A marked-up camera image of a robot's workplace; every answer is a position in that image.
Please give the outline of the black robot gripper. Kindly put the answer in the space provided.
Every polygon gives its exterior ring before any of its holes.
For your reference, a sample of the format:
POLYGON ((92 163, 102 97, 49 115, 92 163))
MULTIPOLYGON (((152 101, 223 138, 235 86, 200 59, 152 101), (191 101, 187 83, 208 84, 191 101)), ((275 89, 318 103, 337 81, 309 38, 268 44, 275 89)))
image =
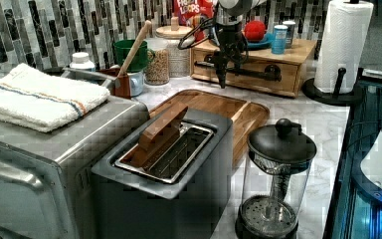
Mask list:
POLYGON ((233 25, 215 23, 214 40, 219 48, 213 56, 216 75, 220 87, 225 89, 228 63, 241 66, 248 59, 248 43, 242 33, 242 23, 233 25))

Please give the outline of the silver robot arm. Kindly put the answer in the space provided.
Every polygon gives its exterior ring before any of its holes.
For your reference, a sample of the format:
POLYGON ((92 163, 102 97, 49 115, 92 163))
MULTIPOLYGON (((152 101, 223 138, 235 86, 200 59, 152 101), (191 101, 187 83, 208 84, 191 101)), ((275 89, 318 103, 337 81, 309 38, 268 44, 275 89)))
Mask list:
POLYGON ((213 55, 214 67, 222 89, 226 87, 229 62, 236 68, 248 59, 248 41, 243 30, 244 16, 266 0, 218 0, 214 10, 214 39, 219 50, 213 55))

